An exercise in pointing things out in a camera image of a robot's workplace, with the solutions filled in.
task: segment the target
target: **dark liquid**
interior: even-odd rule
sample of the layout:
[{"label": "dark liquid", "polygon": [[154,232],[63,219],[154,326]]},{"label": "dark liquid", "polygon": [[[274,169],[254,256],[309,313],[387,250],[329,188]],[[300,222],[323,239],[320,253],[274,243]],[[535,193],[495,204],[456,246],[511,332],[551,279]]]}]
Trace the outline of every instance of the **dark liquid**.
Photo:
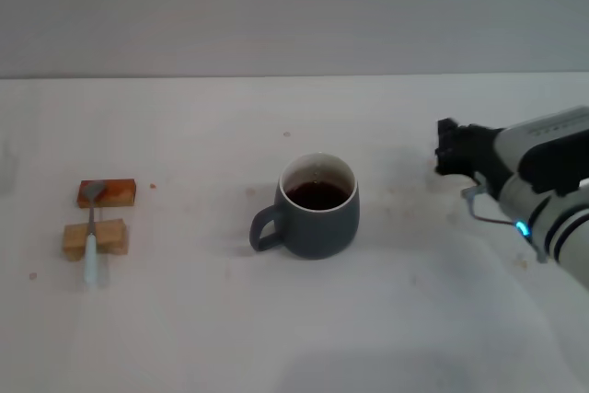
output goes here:
[{"label": "dark liquid", "polygon": [[314,211],[326,211],[343,204],[350,197],[349,192],[325,182],[310,182],[286,192],[292,202]]}]

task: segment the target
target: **cable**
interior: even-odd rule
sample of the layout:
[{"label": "cable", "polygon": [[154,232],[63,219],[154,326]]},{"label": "cable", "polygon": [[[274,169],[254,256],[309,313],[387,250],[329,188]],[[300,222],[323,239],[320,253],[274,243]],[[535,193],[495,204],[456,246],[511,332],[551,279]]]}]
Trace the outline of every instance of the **cable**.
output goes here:
[{"label": "cable", "polygon": [[485,223],[492,223],[494,225],[514,225],[511,221],[495,220],[492,218],[485,218],[484,216],[478,216],[475,214],[475,197],[481,193],[486,192],[487,188],[484,184],[479,184],[471,188],[466,188],[460,192],[462,198],[464,198],[467,201],[467,208],[470,216],[472,216],[475,220],[479,220]]}]

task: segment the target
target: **table surface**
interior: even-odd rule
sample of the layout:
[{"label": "table surface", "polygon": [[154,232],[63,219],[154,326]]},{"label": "table surface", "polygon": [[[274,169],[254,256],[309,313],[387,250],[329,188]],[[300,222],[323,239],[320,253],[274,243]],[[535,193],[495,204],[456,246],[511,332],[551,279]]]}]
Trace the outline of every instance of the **table surface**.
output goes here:
[{"label": "table surface", "polygon": [[[588,91],[588,74],[0,81],[0,388],[586,391],[589,295],[432,170],[438,119],[504,126]],[[356,173],[355,241],[254,253],[253,215],[316,151]],[[130,252],[88,291],[62,232],[87,219],[79,181],[105,178],[137,181],[134,207],[98,214],[124,218]]]}]

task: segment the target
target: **blue light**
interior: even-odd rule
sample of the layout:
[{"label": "blue light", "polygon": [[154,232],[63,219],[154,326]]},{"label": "blue light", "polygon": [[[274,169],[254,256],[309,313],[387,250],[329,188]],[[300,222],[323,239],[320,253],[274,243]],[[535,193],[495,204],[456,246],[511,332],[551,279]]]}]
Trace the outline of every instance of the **blue light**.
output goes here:
[{"label": "blue light", "polygon": [[530,236],[530,229],[527,228],[527,225],[523,221],[515,223],[515,227],[517,227],[517,230],[519,230],[524,237]]}]

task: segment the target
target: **gray mug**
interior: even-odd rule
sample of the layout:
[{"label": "gray mug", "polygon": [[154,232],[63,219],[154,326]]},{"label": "gray mug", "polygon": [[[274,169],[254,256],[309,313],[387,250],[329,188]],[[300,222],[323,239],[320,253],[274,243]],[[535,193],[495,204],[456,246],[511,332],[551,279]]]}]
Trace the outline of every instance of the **gray mug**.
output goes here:
[{"label": "gray mug", "polygon": [[[294,202],[291,197],[309,183],[345,192],[342,203],[318,210]],[[261,237],[264,226],[272,221],[276,231]],[[356,235],[359,221],[358,181],[350,167],[336,156],[310,154],[286,166],[278,180],[274,205],[259,212],[251,223],[249,244],[256,251],[284,244],[299,257],[320,260],[344,250]]]}]

